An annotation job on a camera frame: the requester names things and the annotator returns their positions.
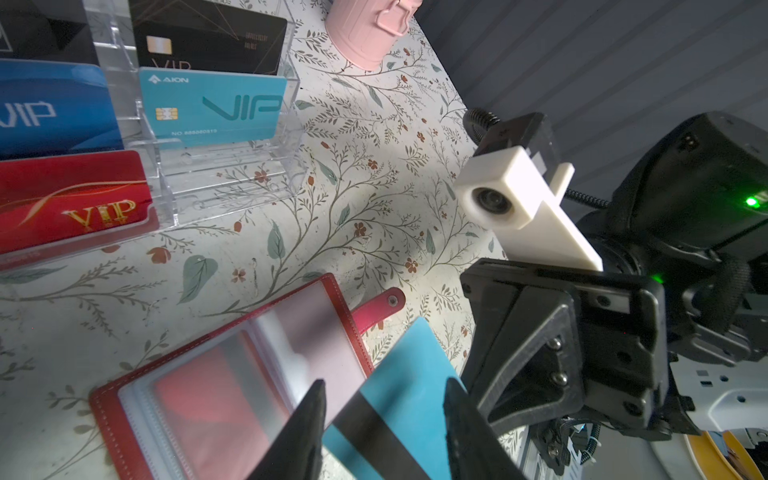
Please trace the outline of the pink pen cup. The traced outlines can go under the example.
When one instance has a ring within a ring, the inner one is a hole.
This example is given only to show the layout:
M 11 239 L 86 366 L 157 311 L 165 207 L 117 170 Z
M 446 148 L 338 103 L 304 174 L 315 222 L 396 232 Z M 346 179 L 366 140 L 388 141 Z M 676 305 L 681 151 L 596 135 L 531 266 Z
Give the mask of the pink pen cup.
M 325 19 L 331 43 L 352 65 L 373 71 L 409 31 L 422 0 L 336 0 Z

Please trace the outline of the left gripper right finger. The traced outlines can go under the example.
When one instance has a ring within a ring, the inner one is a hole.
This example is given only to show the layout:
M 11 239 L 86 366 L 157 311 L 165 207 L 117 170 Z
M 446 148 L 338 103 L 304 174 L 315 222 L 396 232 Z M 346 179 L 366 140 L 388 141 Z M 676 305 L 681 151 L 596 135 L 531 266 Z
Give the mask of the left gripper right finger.
M 525 479 L 456 378 L 446 381 L 443 411 L 452 479 Z

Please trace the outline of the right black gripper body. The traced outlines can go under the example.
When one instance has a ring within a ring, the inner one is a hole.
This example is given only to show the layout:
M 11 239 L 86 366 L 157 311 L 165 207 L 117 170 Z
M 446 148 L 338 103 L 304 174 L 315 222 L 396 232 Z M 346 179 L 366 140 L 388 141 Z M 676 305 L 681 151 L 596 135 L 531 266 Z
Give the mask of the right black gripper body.
M 461 379 L 495 432 L 570 417 L 649 441 L 697 433 L 656 281 L 481 259 L 460 282 L 475 322 Z

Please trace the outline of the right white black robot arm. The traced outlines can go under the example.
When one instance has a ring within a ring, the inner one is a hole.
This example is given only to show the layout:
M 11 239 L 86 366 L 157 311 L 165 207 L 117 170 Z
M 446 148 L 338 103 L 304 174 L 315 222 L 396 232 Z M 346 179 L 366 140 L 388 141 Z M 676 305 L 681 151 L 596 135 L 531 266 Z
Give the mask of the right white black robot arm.
M 462 374 L 498 433 L 567 419 L 650 441 L 698 434 L 702 400 L 672 362 L 767 353 L 767 134 L 724 112 L 684 120 L 610 200 L 573 191 L 539 112 L 471 109 L 453 190 L 503 258 L 460 277 L 475 322 Z

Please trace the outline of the red card holder wallet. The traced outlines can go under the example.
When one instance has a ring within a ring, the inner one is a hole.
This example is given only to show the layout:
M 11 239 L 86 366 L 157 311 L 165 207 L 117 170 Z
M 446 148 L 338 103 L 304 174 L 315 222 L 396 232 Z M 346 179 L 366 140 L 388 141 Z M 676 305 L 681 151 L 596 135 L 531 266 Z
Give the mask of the red card holder wallet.
M 340 412 L 373 370 L 363 334 L 405 303 L 394 287 L 351 308 L 324 274 L 96 389 L 119 477 L 247 477 L 314 381 Z

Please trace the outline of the clear plastic organizer box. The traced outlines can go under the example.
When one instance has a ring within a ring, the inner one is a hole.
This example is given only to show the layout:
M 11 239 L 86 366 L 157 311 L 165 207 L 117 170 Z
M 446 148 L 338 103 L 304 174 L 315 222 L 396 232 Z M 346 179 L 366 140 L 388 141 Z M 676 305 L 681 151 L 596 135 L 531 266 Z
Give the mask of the clear plastic organizer box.
M 296 196 L 282 1 L 5 1 L 1 267 Z

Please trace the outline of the black VIP card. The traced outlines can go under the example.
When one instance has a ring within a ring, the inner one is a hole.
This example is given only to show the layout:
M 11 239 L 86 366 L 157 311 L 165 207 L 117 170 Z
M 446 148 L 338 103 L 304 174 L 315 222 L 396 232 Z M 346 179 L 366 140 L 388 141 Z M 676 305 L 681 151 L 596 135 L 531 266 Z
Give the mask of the black VIP card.
M 142 67 L 275 75 L 288 20 L 209 1 L 130 1 Z

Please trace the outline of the red VIP card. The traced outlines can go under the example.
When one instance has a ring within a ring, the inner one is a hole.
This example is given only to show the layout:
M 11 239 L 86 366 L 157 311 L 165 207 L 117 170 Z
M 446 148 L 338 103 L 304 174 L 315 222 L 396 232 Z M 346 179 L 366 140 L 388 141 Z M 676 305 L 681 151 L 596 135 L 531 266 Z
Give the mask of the red VIP card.
M 1 163 L 1 252 L 156 223 L 134 150 Z

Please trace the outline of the dark blue VIP card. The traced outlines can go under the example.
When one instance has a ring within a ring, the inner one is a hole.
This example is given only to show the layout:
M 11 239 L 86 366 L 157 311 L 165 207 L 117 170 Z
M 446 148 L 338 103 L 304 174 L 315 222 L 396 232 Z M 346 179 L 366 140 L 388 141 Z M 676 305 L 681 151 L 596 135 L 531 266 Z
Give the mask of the dark blue VIP card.
M 106 77 L 92 64 L 1 62 L 1 158 L 123 148 Z

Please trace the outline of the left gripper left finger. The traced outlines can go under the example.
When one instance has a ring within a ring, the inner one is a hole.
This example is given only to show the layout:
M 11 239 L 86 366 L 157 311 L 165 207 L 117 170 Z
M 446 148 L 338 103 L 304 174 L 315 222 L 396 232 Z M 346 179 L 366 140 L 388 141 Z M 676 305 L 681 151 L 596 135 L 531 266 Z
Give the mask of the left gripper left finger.
M 325 381 L 316 380 L 247 479 L 318 479 L 326 410 Z

